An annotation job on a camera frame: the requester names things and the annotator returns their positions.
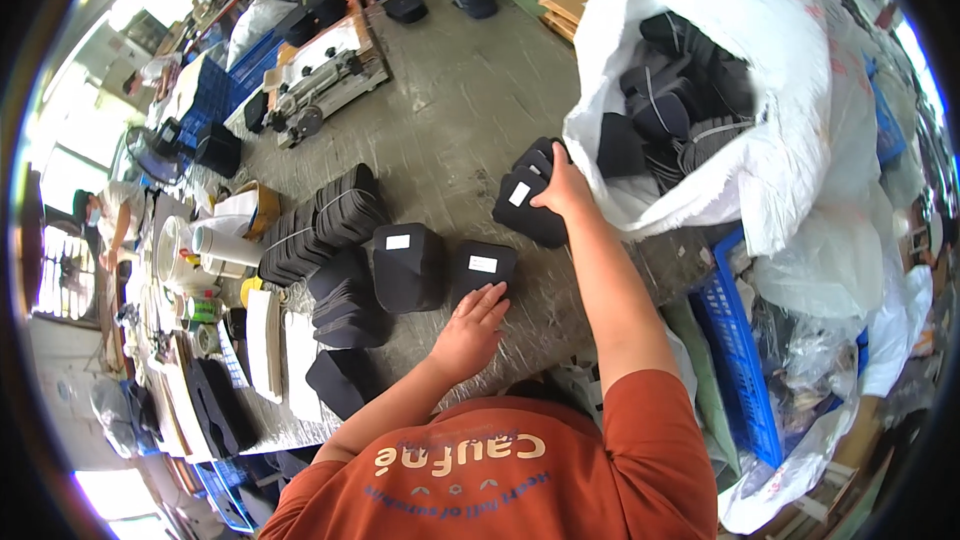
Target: white label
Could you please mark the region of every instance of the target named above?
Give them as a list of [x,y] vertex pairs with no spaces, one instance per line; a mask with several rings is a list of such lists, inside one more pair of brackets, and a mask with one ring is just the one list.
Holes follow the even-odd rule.
[[387,236],[387,250],[398,250],[401,248],[410,248],[410,234]]
[[527,186],[523,182],[518,183],[513,189],[513,194],[510,195],[510,204],[514,207],[520,207],[523,203],[523,199],[527,198],[527,195],[529,194],[530,186]]
[[470,255],[470,263],[466,268],[474,271],[484,271],[486,273],[497,273],[497,259]]

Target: red shirt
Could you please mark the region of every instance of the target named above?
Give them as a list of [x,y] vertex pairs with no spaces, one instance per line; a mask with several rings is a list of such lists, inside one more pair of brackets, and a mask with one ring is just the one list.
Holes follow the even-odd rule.
[[687,390],[636,371],[606,392],[603,433],[554,402],[463,402],[283,489],[260,540],[714,538],[714,471]]

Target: hand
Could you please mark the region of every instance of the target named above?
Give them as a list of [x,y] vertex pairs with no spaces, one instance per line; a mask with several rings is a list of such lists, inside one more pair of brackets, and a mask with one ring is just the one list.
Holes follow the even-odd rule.
[[451,387],[480,373],[494,358],[503,339],[503,331],[497,328],[510,308],[509,299],[500,300],[506,292],[507,282],[488,283],[463,296],[439,333],[427,360]]
[[100,265],[104,270],[113,273],[117,268],[117,251],[111,248],[100,255]]
[[596,208],[594,195],[587,178],[577,165],[571,164],[567,150],[558,141],[553,142],[553,174],[546,189],[530,199],[531,207],[546,207],[566,219],[585,209]]

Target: black hair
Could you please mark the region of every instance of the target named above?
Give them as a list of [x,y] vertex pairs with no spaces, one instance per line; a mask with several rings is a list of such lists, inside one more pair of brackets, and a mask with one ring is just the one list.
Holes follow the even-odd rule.
[[123,94],[128,95],[130,90],[134,89],[134,80],[137,79],[137,72],[134,71],[126,78],[126,81],[123,83]]
[[93,192],[85,189],[78,189],[73,193],[73,219],[79,229],[84,229],[87,225],[87,205],[90,204],[90,197],[93,197]]

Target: left hand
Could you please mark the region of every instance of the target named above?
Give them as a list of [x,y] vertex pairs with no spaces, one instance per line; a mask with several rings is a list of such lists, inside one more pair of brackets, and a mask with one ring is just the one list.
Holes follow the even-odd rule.
[[100,255],[100,265],[113,273],[117,269],[117,251],[111,248]]
[[440,332],[427,361],[451,386],[474,377],[494,358],[503,339],[497,328],[510,308],[509,299],[500,300],[506,292],[507,283],[500,282],[467,294]]

